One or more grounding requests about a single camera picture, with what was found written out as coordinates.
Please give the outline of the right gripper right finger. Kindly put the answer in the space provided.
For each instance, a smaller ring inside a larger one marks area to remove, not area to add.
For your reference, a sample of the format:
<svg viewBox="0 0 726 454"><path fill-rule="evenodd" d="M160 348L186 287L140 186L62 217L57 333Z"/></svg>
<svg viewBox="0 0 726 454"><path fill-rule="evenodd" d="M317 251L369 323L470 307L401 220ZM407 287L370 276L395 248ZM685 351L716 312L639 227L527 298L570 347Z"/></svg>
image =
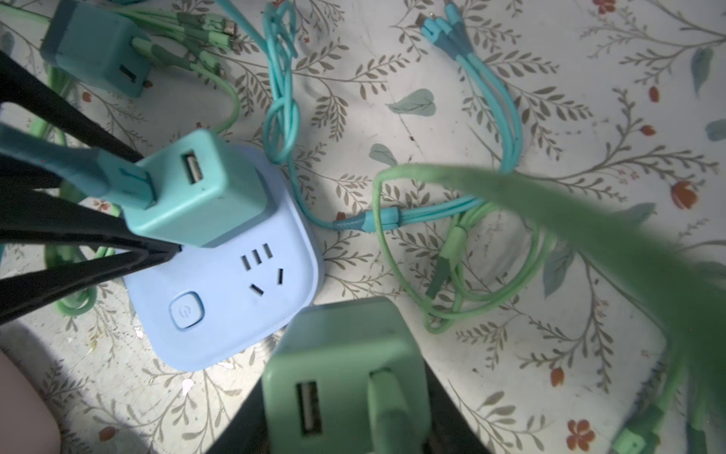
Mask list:
<svg viewBox="0 0 726 454"><path fill-rule="evenodd" d="M427 373L431 429L423 445L423 452L426 454L490 454L491 451L472 431L427 362L425 372Z"/></svg>

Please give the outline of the blue power strip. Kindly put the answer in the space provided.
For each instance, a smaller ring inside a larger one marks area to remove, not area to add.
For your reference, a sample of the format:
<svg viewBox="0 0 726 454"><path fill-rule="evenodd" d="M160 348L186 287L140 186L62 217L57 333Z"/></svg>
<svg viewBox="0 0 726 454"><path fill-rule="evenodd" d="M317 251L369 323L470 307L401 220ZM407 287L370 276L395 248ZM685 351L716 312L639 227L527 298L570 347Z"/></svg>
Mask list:
<svg viewBox="0 0 726 454"><path fill-rule="evenodd" d="M184 247L124 278L153 351L183 372L211 367L257 344L309 306L323 257L283 172L262 151L237 146L268 187L270 216L215 249Z"/></svg>

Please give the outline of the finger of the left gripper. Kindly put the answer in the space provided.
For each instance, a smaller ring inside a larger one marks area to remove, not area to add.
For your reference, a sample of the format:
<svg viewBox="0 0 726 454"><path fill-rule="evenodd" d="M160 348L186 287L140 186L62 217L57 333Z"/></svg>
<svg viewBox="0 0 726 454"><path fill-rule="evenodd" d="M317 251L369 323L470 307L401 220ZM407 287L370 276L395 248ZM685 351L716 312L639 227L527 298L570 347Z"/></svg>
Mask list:
<svg viewBox="0 0 726 454"><path fill-rule="evenodd" d="M83 115L5 53L1 55L1 102L25 108L85 145L105 149L132 162L142 159L138 151ZM41 168L3 157L1 183L18 183L23 187L58 187L61 178Z"/></svg>
<svg viewBox="0 0 726 454"><path fill-rule="evenodd" d="M125 221L27 187L1 188L1 243L42 245L45 268L1 280L1 323L48 305L77 317L96 286L162 265L178 244L132 234Z"/></svg>

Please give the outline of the pink power strip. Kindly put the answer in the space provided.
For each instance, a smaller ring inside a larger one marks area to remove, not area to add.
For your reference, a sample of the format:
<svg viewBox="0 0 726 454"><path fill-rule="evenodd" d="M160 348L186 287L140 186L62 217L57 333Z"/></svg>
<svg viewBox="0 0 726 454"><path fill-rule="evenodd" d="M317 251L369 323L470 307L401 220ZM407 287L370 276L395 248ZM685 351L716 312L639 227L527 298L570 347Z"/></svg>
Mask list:
<svg viewBox="0 0 726 454"><path fill-rule="evenodd" d="M1 353L1 452L61 450L56 419L21 371Z"/></svg>

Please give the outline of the green charger plug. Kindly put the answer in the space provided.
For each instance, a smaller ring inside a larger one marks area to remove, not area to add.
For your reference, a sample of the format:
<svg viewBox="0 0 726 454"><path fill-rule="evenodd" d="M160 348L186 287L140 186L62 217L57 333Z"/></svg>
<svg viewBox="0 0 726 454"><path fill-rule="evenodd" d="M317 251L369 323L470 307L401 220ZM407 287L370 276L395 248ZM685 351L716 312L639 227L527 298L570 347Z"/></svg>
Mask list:
<svg viewBox="0 0 726 454"><path fill-rule="evenodd" d="M421 350L383 297L301 310L262 389L274 453L421 453L431 428Z"/></svg>

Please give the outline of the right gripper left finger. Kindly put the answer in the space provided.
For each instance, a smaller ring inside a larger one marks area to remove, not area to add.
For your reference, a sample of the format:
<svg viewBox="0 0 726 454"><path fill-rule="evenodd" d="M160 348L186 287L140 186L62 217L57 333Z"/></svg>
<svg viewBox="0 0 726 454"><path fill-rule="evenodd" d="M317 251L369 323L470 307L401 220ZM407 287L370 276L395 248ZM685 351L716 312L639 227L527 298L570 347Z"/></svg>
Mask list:
<svg viewBox="0 0 726 454"><path fill-rule="evenodd" d="M207 454L255 454L267 452L267 421L262 379L259 379L236 416Z"/></svg>

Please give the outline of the teal charger plug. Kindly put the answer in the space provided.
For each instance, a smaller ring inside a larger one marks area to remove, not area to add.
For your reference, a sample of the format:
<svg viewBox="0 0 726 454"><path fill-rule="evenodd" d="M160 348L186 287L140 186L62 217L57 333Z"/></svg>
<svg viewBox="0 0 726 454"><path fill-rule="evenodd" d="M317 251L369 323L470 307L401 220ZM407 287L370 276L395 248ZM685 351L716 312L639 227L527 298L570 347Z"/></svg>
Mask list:
<svg viewBox="0 0 726 454"><path fill-rule="evenodd" d="M213 132L196 130L138 163L156 202L124 208L137 236L215 248L266 221L276 202L251 158Z"/></svg>
<svg viewBox="0 0 726 454"><path fill-rule="evenodd" d="M86 3L62 1L40 53L49 65L78 81L138 98L151 62L133 47L136 38L149 39L130 19Z"/></svg>

